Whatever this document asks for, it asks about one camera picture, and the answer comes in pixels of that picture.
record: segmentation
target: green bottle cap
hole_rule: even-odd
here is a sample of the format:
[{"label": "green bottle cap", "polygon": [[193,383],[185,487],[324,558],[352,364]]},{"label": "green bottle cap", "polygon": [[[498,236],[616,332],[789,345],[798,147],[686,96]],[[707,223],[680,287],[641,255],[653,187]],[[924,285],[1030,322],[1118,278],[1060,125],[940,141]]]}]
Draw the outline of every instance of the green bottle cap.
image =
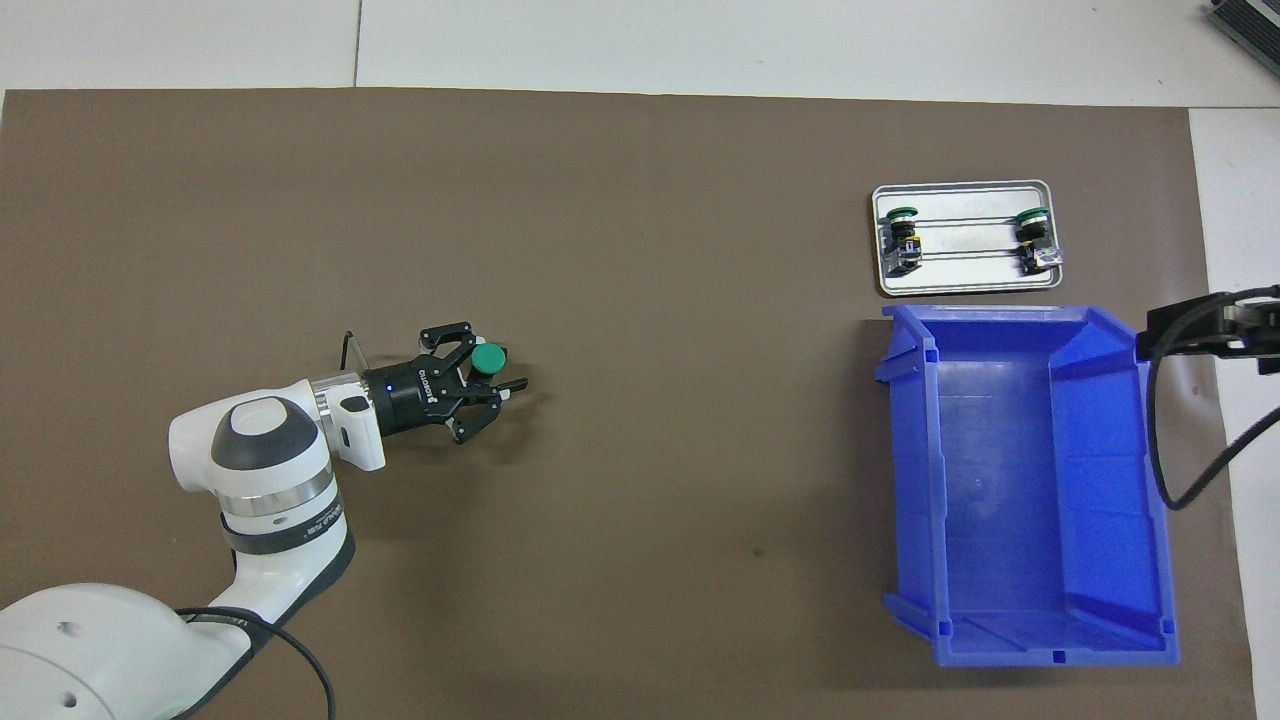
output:
[{"label": "green bottle cap", "polygon": [[471,366],[477,373],[497,375],[507,366],[507,354],[492,342],[477,345],[471,351]]},{"label": "green bottle cap", "polygon": [[1023,210],[1021,213],[1014,215],[1014,222],[1023,224],[1032,218],[1047,218],[1048,208],[1032,208],[1030,210]]}]

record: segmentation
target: cable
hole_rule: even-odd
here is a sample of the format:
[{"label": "cable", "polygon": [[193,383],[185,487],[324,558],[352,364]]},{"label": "cable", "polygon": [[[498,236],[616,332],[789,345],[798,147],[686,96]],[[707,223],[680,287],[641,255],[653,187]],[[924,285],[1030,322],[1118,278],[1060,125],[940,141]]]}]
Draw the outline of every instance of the cable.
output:
[{"label": "cable", "polygon": [[241,610],[238,607],[180,607],[174,610],[178,615],[214,615],[219,618],[230,618],[233,620],[242,620],[250,625],[261,628],[273,635],[280,638],[282,641],[289,643],[289,647],[298,651],[298,655],[311,665],[311,669],[316,671],[316,678],[320,679],[320,685],[324,688],[324,700],[328,706],[329,720],[335,720],[338,716],[338,706],[333,698],[333,683],[329,682],[329,674],[324,671],[320,666],[320,661],[316,656],[307,650],[307,646],[302,644],[297,638],[291,635],[284,628],[276,625],[275,623],[268,623],[266,620],[259,618],[256,614],[248,610]]},{"label": "cable", "polygon": [[1215,457],[1207,468],[1204,468],[1204,471],[1196,478],[1196,482],[1192,483],[1190,488],[1188,488],[1181,497],[1174,500],[1169,495],[1169,487],[1165,484],[1165,471],[1160,465],[1160,443],[1156,437],[1156,375],[1160,372],[1160,363],[1166,355],[1169,355],[1174,343],[1178,342],[1178,338],[1187,332],[1187,328],[1189,328],[1192,323],[1215,310],[1235,305],[1242,300],[1252,300],[1256,297],[1280,297],[1280,284],[1231,292],[1192,307],[1176,320],[1170,323],[1169,329],[1160,336],[1160,340],[1151,350],[1151,369],[1147,373],[1147,450],[1151,452],[1151,469],[1156,477],[1156,489],[1160,491],[1160,500],[1164,501],[1165,506],[1170,510],[1181,510],[1190,505],[1192,501],[1199,497],[1199,493],[1208,487],[1210,482],[1212,482],[1213,478],[1217,477],[1224,468],[1226,468],[1228,462],[1239,455],[1240,451],[1258,436],[1275,425],[1276,421],[1280,421],[1280,407],[1276,407],[1271,413],[1267,413],[1261,420],[1251,425],[1249,429],[1240,433],[1240,437],[1235,438],[1231,445],[1226,446],[1226,450],[1220,452],[1219,456]]}]

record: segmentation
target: metal tray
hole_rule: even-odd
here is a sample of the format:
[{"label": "metal tray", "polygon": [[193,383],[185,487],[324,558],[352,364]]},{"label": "metal tray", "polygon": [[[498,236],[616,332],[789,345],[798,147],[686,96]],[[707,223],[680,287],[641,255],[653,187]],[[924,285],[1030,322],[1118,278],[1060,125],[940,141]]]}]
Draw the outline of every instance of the metal tray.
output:
[{"label": "metal tray", "polygon": [[[909,205],[920,236],[920,266],[888,277],[884,249],[890,229],[884,214]],[[872,242],[881,290],[908,295],[1014,292],[1048,290],[1062,282],[1062,266],[1024,275],[1018,260],[1014,217],[1030,208],[1048,208],[1055,245],[1053,205],[1048,186],[1038,179],[884,184],[872,193]]]}]

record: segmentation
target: white floor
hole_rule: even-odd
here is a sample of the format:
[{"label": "white floor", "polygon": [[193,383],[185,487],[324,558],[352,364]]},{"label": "white floor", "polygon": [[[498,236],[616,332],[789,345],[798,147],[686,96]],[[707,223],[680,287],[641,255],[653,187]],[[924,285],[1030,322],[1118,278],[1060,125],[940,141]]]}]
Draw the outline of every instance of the white floor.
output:
[{"label": "white floor", "polygon": [[[1280,282],[1280,79],[1207,6],[4,0],[0,94],[360,85],[1197,108],[1210,284]],[[1220,363],[1219,379],[1231,437],[1280,402],[1251,363]],[[1258,716],[1280,720],[1280,477],[1263,460],[1280,436],[1257,445],[1231,466],[1235,524]]]}]

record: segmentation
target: blue storage bin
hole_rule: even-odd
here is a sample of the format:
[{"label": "blue storage bin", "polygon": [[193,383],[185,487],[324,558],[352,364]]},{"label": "blue storage bin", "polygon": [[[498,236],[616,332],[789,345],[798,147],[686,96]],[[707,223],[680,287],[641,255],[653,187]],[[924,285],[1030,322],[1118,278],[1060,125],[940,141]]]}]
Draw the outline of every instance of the blue storage bin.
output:
[{"label": "blue storage bin", "polygon": [[947,666],[1178,662],[1134,332],[1079,306],[884,314],[895,618]]}]

